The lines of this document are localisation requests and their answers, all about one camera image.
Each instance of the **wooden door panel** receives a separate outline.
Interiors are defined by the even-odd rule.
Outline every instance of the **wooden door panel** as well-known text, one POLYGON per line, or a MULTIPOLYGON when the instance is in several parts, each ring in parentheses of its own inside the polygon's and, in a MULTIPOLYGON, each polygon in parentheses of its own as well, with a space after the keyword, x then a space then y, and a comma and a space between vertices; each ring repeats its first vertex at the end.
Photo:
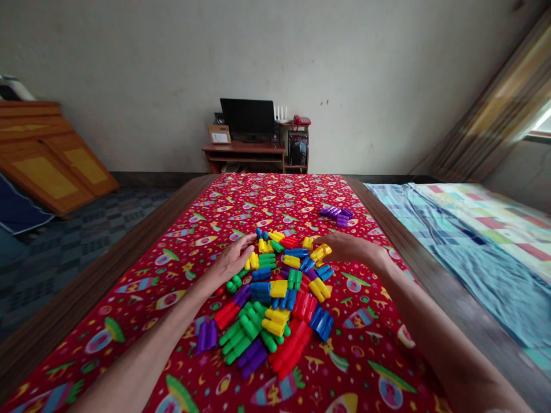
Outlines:
POLYGON ((94 195, 38 142, 0 145, 0 168, 38 202, 63 215, 94 199, 94 195))
POLYGON ((77 134, 47 137, 43 142, 96 196, 119 187, 115 178, 77 134))

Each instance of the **blue checkered sheet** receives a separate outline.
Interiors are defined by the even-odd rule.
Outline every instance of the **blue checkered sheet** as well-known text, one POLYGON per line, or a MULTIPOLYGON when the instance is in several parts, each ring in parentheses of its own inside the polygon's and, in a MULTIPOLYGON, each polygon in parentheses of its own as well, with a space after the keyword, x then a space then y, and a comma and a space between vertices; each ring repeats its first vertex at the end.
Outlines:
POLYGON ((551 378, 551 287, 415 185, 365 185, 551 378))

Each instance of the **wall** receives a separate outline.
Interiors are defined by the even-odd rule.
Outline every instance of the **wall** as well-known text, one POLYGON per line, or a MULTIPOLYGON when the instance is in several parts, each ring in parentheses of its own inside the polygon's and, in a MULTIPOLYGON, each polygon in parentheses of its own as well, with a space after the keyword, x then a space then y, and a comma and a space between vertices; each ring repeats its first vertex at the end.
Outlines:
POLYGON ((206 170, 219 98, 309 116, 311 172, 404 174, 468 110, 545 0, 0 2, 0 72, 111 170, 206 170))
POLYGON ((551 145, 520 141, 483 185, 551 214, 551 145))

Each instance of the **forearm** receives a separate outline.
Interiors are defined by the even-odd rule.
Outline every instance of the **forearm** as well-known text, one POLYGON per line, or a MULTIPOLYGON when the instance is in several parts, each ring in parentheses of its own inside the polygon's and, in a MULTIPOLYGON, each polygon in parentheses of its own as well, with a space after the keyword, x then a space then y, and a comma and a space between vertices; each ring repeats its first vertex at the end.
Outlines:
POLYGON ((81 412, 141 412, 170 354, 212 294, 198 280, 182 300, 144 334, 75 404, 81 412))
POLYGON ((377 274, 408 332, 458 411, 530 411, 512 386, 444 311, 386 255, 362 262, 377 274))

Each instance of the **curtain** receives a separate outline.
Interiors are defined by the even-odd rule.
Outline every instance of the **curtain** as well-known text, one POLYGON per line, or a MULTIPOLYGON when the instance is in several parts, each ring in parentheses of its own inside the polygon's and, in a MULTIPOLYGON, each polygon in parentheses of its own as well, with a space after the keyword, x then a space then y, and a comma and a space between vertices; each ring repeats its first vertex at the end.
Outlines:
POLYGON ((547 9, 448 134, 431 175, 443 182, 481 182, 550 102, 551 10, 547 9))

